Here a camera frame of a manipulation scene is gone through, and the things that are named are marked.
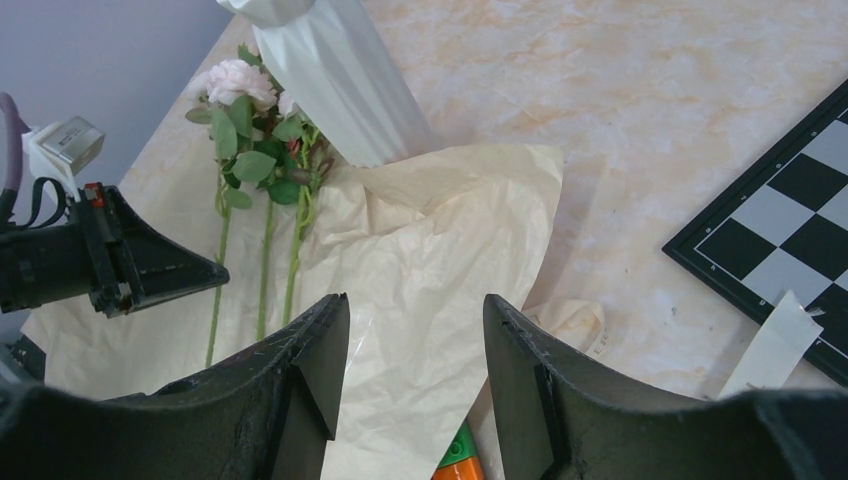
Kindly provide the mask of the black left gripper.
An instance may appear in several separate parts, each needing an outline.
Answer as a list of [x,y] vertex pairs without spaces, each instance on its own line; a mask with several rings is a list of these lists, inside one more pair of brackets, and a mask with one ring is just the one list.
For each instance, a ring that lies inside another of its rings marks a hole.
[[94,184],[60,226],[1,234],[1,311],[81,295],[108,317],[128,315],[228,283],[222,265],[147,224],[118,188]]

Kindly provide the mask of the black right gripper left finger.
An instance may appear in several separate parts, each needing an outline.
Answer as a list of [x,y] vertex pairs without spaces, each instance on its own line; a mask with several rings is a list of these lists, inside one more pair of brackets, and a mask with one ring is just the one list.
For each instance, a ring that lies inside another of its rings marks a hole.
[[349,302],[152,394],[91,400],[38,382],[1,389],[5,479],[317,479],[335,438]]

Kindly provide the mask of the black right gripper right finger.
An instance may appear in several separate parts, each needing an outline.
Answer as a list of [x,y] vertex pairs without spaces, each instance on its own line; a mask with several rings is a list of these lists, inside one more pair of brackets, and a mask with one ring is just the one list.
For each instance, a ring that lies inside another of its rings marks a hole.
[[486,296],[489,385],[509,479],[843,479],[847,395],[753,390],[719,401],[630,378]]

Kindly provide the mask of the orange paper flower bouquet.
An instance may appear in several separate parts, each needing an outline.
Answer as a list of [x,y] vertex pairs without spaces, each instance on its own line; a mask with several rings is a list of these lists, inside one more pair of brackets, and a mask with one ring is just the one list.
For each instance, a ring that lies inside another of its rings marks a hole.
[[[448,148],[385,166],[333,167],[300,249],[295,313],[343,293],[350,308],[335,439],[324,479],[425,479],[487,376],[483,303],[539,300],[554,278],[574,158],[561,147]],[[108,319],[79,296],[35,310],[23,332],[50,386],[94,399],[151,393],[253,344],[260,311],[282,325],[294,216],[232,216],[230,281]]]

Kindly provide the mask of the white ribbed vase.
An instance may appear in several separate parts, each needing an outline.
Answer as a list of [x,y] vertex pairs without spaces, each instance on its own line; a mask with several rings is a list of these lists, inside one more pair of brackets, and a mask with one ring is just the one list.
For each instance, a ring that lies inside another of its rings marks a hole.
[[359,1],[224,1],[253,27],[270,73],[351,165],[376,167],[439,143]]

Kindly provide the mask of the green cube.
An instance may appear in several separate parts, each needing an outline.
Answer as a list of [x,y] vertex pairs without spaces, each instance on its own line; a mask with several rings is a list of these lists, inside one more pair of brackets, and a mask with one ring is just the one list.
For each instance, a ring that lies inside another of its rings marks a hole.
[[469,458],[477,457],[476,443],[467,421],[464,421],[453,437],[437,468],[444,468]]

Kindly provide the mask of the artificial flower bunch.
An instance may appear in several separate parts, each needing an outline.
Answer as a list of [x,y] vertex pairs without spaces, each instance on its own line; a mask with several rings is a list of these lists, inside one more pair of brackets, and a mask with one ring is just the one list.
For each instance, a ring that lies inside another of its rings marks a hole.
[[323,132],[272,75],[255,45],[242,43],[234,58],[196,75],[186,89],[192,103],[184,115],[207,130],[214,145],[214,207],[222,219],[217,252],[223,264],[233,214],[253,206],[252,193],[266,200],[260,250],[260,280],[255,333],[267,335],[274,214],[278,206],[294,212],[283,320],[292,318],[299,249],[316,215],[316,199],[337,155]]

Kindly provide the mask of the black grey checkerboard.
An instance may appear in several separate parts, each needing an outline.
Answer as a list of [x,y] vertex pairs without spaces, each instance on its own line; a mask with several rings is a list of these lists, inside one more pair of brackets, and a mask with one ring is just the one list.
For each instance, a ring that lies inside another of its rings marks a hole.
[[787,291],[823,331],[805,354],[847,384],[847,86],[839,85],[664,254],[763,324]]

